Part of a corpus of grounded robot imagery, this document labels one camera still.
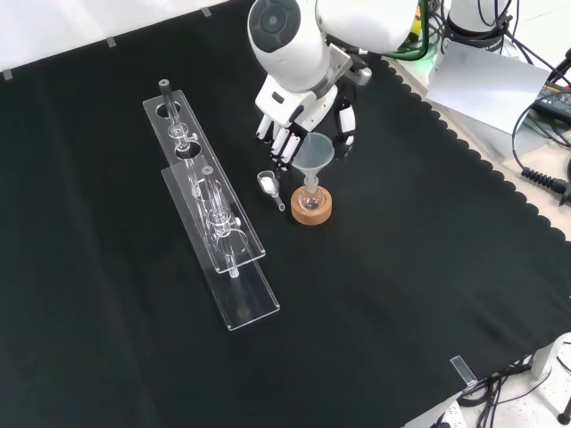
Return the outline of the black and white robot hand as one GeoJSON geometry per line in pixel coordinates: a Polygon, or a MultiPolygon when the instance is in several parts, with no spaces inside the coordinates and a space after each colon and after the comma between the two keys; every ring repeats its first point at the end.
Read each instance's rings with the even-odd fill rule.
{"type": "Polygon", "coordinates": [[[318,97],[311,91],[292,93],[267,76],[255,104],[262,112],[256,137],[270,145],[270,158],[282,170],[290,169],[302,140],[326,118],[333,115],[335,134],[332,140],[348,153],[356,133],[356,116],[352,103],[356,100],[353,85],[331,86],[318,97]]]}

